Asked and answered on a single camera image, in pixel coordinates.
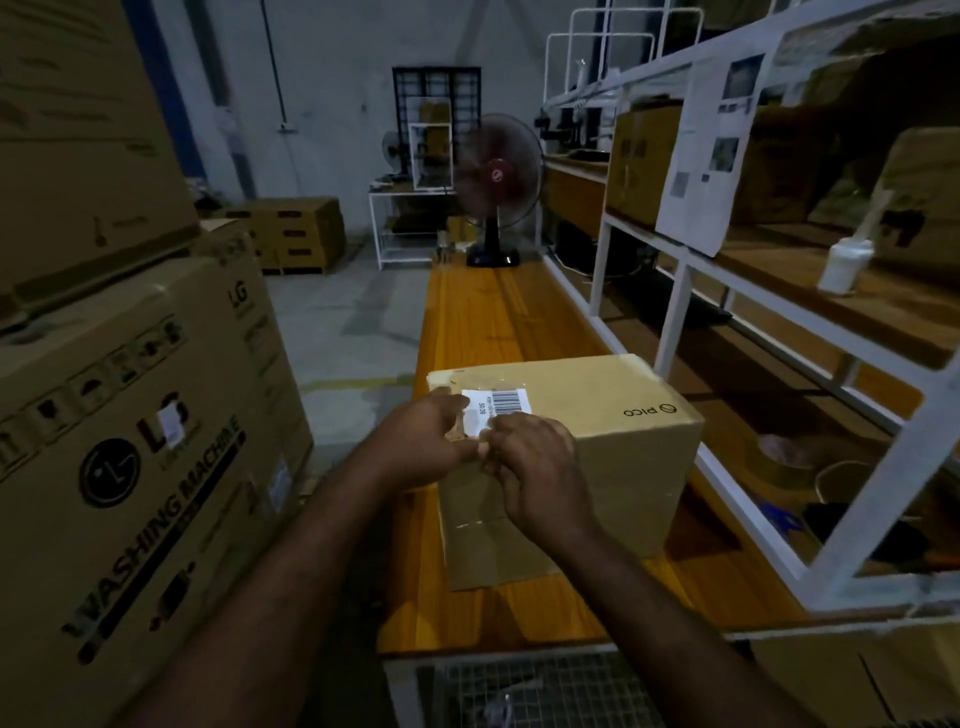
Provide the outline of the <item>clear packing tape roll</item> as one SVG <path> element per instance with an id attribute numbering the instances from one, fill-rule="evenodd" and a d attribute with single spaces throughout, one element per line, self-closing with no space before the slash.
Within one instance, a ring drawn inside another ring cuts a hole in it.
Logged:
<path id="1" fill-rule="evenodd" d="M 858 460 L 843 460 L 827 465 L 813 479 L 820 504 L 851 504 L 870 480 L 875 465 Z"/>

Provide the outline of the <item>person's right hand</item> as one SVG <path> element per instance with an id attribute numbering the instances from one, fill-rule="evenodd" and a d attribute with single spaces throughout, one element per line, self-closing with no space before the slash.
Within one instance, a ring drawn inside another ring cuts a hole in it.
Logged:
<path id="1" fill-rule="evenodd" d="M 558 420 L 542 419 L 542 450 L 524 482 L 501 481 L 509 520 L 559 564 L 580 558 L 602 540 L 575 440 Z"/>

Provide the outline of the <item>red and black pedestal fan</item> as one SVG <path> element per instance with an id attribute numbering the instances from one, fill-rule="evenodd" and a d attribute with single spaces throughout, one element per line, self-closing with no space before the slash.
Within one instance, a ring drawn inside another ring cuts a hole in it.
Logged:
<path id="1" fill-rule="evenodd" d="M 456 157 L 453 189 L 464 216 L 480 231 L 465 265 L 519 266 L 518 250 L 505 247 L 501 238 L 534 213 L 541 198 L 546 160 L 537 133 L 510 114 L 486 114 L 463 138 Z"/>

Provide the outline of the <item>blue handled scissors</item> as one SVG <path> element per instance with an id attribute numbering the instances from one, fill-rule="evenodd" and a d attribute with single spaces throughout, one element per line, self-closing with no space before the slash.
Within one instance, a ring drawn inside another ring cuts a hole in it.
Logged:
<path id="1" fill-rule="evenodd" d="M 758 499 L 756 506 L 784 540 L 789 539 L 791 533 L 805 533 L 807 531 L 802 518 L 785 508 L 764 499 Z"/>

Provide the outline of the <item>white barcode label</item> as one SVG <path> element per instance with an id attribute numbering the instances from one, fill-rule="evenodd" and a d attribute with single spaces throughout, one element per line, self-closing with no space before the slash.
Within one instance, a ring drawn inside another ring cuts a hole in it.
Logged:
<path id="1" fill-rule="evenodd" d="M 467 438 L 478 438 L 489 427 L 491 419 L 516 412 L 531 414 L 532 408 L 526 389 L 462 390 L 468 404 L 462 412 L 462 433 Z"/>

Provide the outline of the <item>torn brown cardboard box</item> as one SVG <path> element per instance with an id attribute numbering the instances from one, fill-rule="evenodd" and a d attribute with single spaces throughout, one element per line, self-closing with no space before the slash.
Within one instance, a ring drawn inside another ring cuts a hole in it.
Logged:
<path id="1" fill-rule="evenodd" d="M 868 234 L 882 265 L 960 289 L 960 126 L 909 127 L 847 161 L 807 222 Z"/>

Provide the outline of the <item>large printed washing machine carton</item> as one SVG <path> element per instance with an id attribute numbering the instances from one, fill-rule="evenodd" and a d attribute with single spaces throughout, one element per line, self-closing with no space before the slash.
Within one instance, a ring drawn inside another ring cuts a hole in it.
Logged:
<path id="1" fill-rule="evenodd" d="M 0 336 L 0 728 L 101 728 L 291 510 L 313 449 L 238 221 Z"/>

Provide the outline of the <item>black window grille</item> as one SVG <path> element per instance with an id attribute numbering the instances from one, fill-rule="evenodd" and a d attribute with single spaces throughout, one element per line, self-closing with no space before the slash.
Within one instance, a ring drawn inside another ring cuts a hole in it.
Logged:
<path id="1" fill-rule="evenodd" d="M 481 70 L 476 66 L 394 66 L 391 68 L 396 130 L 407 146 L 408 124 L 452 125 L 453 166 L 460 147 L 477 127 L 482 111 Z"/>

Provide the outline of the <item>large plain cardboard carton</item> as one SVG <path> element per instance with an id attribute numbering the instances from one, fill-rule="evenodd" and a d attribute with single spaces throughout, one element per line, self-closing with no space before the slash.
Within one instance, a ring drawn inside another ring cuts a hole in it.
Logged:
<path id="1" fill-rule="evenodd" d="M 0 0 L 0 330 L 200 233 L 121 0 Z"/>

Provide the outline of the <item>person's right forearm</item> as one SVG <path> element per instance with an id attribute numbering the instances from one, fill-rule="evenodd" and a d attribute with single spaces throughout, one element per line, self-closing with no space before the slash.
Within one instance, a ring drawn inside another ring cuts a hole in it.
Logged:
<path id="1" fill-rule="evenodd" d="M 602 530 L 565 525 L 543 545 L 668 728 L 827 728 Z"/>

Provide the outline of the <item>stack of low cardboard boxes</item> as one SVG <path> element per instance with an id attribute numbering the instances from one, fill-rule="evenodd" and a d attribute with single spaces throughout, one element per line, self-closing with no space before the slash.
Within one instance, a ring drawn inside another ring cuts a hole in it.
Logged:
<path id="1" fill-rule="evenodd" d="M 258 198 L 216 210 L 211 217 L 243 222 L 263 269 L 326 274 L 346 253 L 337 197 Z"/>

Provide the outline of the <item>white printed paper sheet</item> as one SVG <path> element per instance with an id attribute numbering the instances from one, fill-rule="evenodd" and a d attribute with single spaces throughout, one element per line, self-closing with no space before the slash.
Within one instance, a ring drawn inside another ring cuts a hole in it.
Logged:
<path id="1" fill-rule="evenodd" d="M 655 231 L 699 254 L 720 251 L 756 115 L 765 53 L 694 62 Z"/>

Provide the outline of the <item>person's left forearm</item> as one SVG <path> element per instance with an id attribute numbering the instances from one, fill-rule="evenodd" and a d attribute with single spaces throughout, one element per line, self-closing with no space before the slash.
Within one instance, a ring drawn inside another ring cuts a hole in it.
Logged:
<path id="1" fill-rule="evenodd" d="M 424 470 L 347 459 L 181 654 L 110 728 L 295 728 L 364 531 Z"/>

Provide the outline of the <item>person's left hand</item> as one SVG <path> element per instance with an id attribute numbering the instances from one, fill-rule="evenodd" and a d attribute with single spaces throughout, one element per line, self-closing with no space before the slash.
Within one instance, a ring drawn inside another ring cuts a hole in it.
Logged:
<path id="1" fill-rule="evenodd" d="M 394 409 L 364 445 L 377 484 L 394 492 L 422 487 L 479 460 L 479 440 L 456 433 L 469 404 L 440 388 Z"/>

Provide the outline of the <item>brown packing tape roll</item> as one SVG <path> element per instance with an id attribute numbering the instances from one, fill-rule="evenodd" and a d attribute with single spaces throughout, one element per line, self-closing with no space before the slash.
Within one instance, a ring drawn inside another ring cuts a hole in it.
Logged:
<path id="1" fill-rule="evenodd" d="M 764 482 L 785 490 L 812 488 L 817 467 L 812 456 L 785 437 L 763 434 L 750 450 L 750 469 Z"/>

